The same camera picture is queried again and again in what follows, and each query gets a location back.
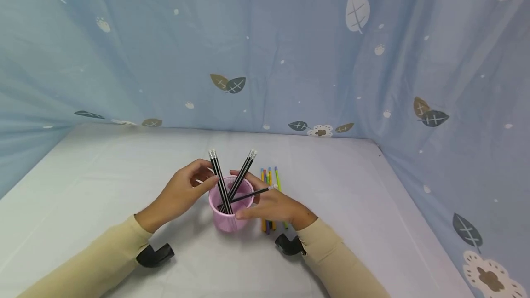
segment left hand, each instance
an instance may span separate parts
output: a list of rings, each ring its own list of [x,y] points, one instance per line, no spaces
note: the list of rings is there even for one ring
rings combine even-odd
[[[136,221],[146,231],[153,233],[180,217],[219,181],[219,177],[209,168],[212,168],[209,161],[197,159],[179,169],[155,201],[135,215]]]

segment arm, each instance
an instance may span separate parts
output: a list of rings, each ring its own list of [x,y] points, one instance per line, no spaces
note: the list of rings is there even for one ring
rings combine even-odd
[[[266,184],[252,174],[245,178],[255,189]],[[254,197],[258,205],[236,213],[236,218],[287,221],[297,231],[307,252],[307,265],[320,278],[331,298],[389,298],[384,287],[342,243],[342,239],[307,207],[271,190]]]
[[[18,298],[100,297],[136,268],[136,256],[152,235],[131,216],[105,231]]]
[[[317,219],[297,232],[307,252],[304,260],[332,298],[390,298],[377,278],[324,221]]]
[[[209,161],[197,159],[180,169],[147,208],[105,231],[18,298],[93,298],[118,285],[138,266],[136,257],[153,233],[184,214],[216,185],[219,177],[211,167]]]

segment pink pencil holder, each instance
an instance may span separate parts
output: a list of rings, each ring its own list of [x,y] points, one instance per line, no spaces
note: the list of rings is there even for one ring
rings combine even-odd
[[[231,187],[234,184],[236,176],[230,175],[225,176],[225,185],[226,185],[226,192],[230,191]],[[254,191],[252,188],[252,185],[250,182],[246,179],[241,182],[241,185],[239,186],[239,189],[237,189],[237,196],[246,195]],[[248,220],[237,220],[235,218],[235,212],[238,210],[241,210],[242,208],[248,208],[254,201],[254,196],[245,198],[242,201],[236,201],[235,203],[232,203],[232,210],[234,211],[234,214],[223,214],[220,211],[217,210],[217,205],[222,204],[223,201],[221,199],[221,196],[219,194],[219,187],[215,186],[212,190],[210,190],[210,193],[208,194],[208,201],[210,202],[210,207],[213,211],[213,224],[219,229],[220,231],[224,232],[235,232],[239,229],[243,228]]]

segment blue fabric backdrop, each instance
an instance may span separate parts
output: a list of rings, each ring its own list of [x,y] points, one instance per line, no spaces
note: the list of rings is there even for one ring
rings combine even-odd
[[[527,297],[530,0],[0,0],[0,18],[0,196],[83,122],[372,138],[477,297]]]

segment pencil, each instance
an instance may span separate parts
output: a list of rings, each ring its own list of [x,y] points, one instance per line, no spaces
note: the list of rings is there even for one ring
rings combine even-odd
[[[231,203],[235,203],[236,201],[242,201],[242,200],[247,199],[247,198],[250,198],[250,197],[252,197],[252,196],[256,196],[256,195],[258,195],[258,194],[262,194],[262,193],[264,193],[264,192],[267,192],[267,191],[269,191],[269,190],[271,190],[271,189],[277,189],[277,188],[278,188],[278,185],[276,185],[276,184],[271,184],[271,185],[269,185],[269,186],[266,187],[266,188],[259,189],[259,190],[255,190],[254,192],[251,192],[251,193],[249,193],[249,194],[243,195],[243,196],[241,196],[241,197],[234,198],[234,199],[232,199],[230,202],[231,202]]]
[[[269,176],[267,176],[267,184],[268,185],[272,184],[272,168],[271,167],[269,167]],[[271,226],[272,230],[276,230],[276,222],[269,221],[269,225]]]
[[[274,168],[274,172],[276,173],[276,184],[278,184],[278,191],[282,192],[282,184],[280,183],[280,175],[278,173],[278,167]],[[287,222],[283,222],[283,226],[285,229],[289,229],[289,226],[287,225]]]
[[[264,169],[264,176],[265,176],[265,183],[269,184],[269,174],[266,172],[266,169]],[[272,224],[269,220],[265,220],[266,224],[266,233],[269,234],[272,230]]]
[[[259,171],[261,172],[261,180],[264,181],[264,169],[261,168]],[[261,231],[266,232],[266,222],[264,218],[261,219]]]
[[[217,188],[219,189],[219,194],[221,197],[221,201],[223,202],[223,206],[225,207],[226,214],[233,214],[228,195],[226,193],[226,186],[225,181],[223,180],[223,173],[221,173],[221,167],[219,165],[219,159],[217,159],[217,154],[215,152],[215,149],[211,149],[208,151],[208,155],[210,156],[210,161],[212,162],[213,167],[213,173],[217,176],[219,176],[219,182],[217,182]]]
[[[247,158],[245,159],[245,162],[243,163],[243,166],[241,167],[241,170],[239,173],[237,173],[237,176],[234,180],[234,183],[232,185],[232,188],[227,193],[227,196],[229,198],[229,203],[231,203],[232,199],[234,198],[235,194],[237,193],[237,190],[241,186],[241,183],[243,182],[243,179],[245,178],[245,175],[248,173],[248,170],[250,169],[250,166],[252,165],[252,162],[254,162],[254,158],[258,152],[255,149],[251,149],[250,153],[248,154]],[[225,212],[225,208],[221,207],[221,213]]]

